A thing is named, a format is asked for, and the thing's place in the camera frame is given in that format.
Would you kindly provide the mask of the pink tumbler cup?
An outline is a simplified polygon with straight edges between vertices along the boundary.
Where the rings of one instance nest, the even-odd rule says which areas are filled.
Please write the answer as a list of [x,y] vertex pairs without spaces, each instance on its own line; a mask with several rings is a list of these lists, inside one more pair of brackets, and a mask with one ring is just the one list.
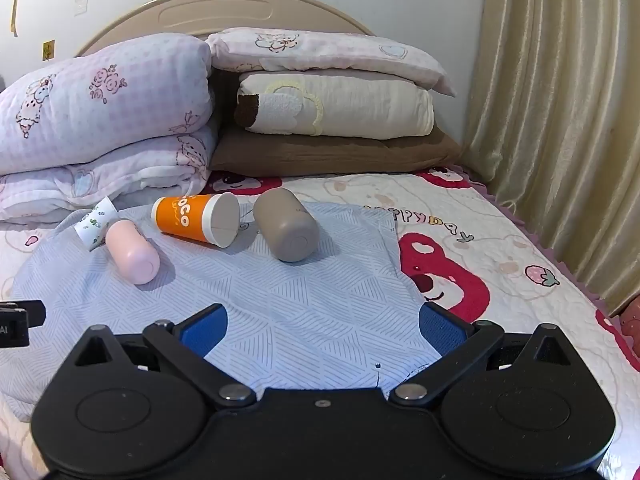
[[160,270],[160,255],[134,222],[116,221],[106,232],[105,245],[122,277],[134,285],[153,281]]

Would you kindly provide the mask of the small white patterned paper cup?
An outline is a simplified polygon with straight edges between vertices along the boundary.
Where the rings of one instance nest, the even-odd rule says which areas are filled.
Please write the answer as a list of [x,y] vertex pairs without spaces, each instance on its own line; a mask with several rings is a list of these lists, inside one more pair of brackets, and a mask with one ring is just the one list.
[[108,229],[118,218],[114,204],[104,197],[74,226],[74,230],[81,243],[91,252],[104,243]]

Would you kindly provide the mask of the orange paper cup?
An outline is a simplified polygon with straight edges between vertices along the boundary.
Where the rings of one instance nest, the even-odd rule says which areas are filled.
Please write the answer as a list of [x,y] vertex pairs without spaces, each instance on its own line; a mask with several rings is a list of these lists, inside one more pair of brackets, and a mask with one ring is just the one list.
[[233,243],[240,217],[240,203],[228,192],[162,197],[151,209],[151,219],[160,232],[219,248]]

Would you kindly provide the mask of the taupe tumbler cup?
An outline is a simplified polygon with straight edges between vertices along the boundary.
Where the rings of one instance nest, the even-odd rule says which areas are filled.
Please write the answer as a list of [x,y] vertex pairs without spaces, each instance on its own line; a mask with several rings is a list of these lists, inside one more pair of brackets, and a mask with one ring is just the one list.
[[254,220],[272,254],[284,262],[311,256],[320,238],[318,222],[286,188],[272,188],[254,203]]

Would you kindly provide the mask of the cartoon bear bedspread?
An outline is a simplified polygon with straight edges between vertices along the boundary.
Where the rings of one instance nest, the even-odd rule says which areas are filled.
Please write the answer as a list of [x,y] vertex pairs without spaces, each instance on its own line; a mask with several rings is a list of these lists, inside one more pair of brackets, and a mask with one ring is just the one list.
[[[250,207],[257,196],[280,187],[308,209],[312,203],[329,203],[390,212],[401,272],[423,298],[465,321],[491,320],[515,333],[542,322],[560,326],[615,411],[615,434],[601,474],[608,479],[638,477],[639,360],[620,324],[608,318],[600,300],[543,252],[482,186],[453,169],[289,179],[215,174],[210,186],[215,193],[238,198],[241,231],[253,223]],[[13,298],[20,267],[71,214],[58,222],[2,228],[3,296]],[[28,421],[13,413],[1,391],[1,463],[11,479],[35,479],[44,473]]]

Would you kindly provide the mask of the light blue patterned cloth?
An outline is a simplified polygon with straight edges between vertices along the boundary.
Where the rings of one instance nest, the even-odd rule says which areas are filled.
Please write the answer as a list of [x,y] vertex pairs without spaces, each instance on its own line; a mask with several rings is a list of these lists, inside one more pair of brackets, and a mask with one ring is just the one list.
[[32,410],[90,326],[141,332],[221,304],[209,363],[257,392],[268,388],[384,391],[438,360],[423,337],[423,298],[401,272],[396,223],[383,209],[312,203],[317,250],[299,263],[274,258],[249,223],[226,249],[161,233],[147,206],[124,217],[160,253],[160,272],[143,286],[122,278],[105,247],[88,250],[71,214],[18,270],[11,295],[39,299],[46,322],[30,343],[1,355],[1,391],[20,419]]

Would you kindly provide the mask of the brown pillow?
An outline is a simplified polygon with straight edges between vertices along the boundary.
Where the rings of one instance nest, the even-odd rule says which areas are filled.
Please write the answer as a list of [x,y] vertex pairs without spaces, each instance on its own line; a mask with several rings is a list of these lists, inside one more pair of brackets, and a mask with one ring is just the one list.
[[460,154],[460,145],[437,128],[428,136],[388,141],[230,130],[221,137],[210,168],[255,178],[406,174],[452,164]]

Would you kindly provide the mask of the folded pink white quilt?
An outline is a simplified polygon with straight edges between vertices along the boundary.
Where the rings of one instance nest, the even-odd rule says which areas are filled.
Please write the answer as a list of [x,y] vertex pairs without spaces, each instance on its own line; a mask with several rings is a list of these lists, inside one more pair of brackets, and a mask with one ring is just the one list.
[[58,222],[103,197],[195,194],[216,134],[208,45],[157,34],[35,70],[1,93],[1,218]]

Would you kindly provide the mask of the beige pleated curtain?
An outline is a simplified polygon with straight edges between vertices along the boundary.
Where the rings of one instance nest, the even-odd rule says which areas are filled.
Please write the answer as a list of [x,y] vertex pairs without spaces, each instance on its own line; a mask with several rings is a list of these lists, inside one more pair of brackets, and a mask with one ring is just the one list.
[[465,162],[611,313],[639,295],[639,0],[484,0]]

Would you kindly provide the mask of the cream embroidered pillow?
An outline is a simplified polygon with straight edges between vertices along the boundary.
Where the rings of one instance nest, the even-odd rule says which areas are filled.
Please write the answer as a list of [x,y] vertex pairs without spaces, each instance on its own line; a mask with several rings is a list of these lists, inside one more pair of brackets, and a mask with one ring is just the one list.
[[255,72],[239,80],[235,121],[251,132],[392,140],[432,133],[430,92],[359,70]]

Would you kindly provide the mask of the pink floral top pillow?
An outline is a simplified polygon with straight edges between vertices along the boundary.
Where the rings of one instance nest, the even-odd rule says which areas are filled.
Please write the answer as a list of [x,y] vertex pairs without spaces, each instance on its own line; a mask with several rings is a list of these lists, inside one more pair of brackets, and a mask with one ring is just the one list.
[[431,55],[395,40],[348,34],[269,28],[233,27],[206,39],[218,70],[247,73],[360,70],[412,81],[444,96],[454,87]]

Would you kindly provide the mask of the beige wooden headboard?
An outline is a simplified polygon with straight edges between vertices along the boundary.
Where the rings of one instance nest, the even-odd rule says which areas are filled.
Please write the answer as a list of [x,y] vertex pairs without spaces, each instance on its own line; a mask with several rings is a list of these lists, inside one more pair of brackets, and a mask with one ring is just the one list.
[[318,0],[153,0],[106,26],[79,53],[88,55],[110,44],[159,32],[204,39],[230,27],[371,32],[351,16]]

